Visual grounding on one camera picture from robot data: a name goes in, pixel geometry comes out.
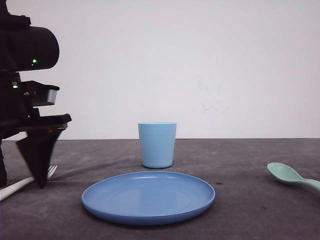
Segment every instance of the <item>fork handle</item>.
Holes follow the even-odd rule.
[[[35,179],[30,176],[27,177],[21,181],[18,181],[10,186],[7,186],[4,189],[0,190],[0,202],[7,198],[8,196],[10,196],[11,194],[15,193],[16,191],[18,191],[19,189],[22,189],[25,185],[28,185],[29,183],[32,183]]]

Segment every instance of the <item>spoon handle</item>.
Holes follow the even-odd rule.
[[[320,192],[320,181],[316,181],[313,179],[304,179],[303,183],[309,185],[310,187],[313,187]]]

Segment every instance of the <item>white fork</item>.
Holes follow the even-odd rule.
[[[48,168],[48,175],[47,175],[47,178],[51,178],[51,176],[54,174],[54,172],[56,171],[57,169],[57,165],[54,165],[54,166],[50,166]],[[7,186],[6,188],[4,189],[1,189],[0,190],[0,202],[7,198],[8,196],[10,196],[11,194],[15,193],[16,191],[18,191],[19,189],[22,189],[25,185],[28,185],[30,183],[32,183],[34,181],[34,177],[33,176],[30,176],[30,177],[27,177],[21,181],[18,181],[10,186]]]

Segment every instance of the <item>cup rim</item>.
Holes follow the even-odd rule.
[[[143,121],[139,122],[141,125],[159,125],[159,124],[177,124],[174,121]]]

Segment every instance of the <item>blue plate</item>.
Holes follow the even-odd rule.
[[[215,190],[183,173],[140,171],[109,177],[82,194],[85,208],[98,218],[125,225],[163,225],[203,213]]]

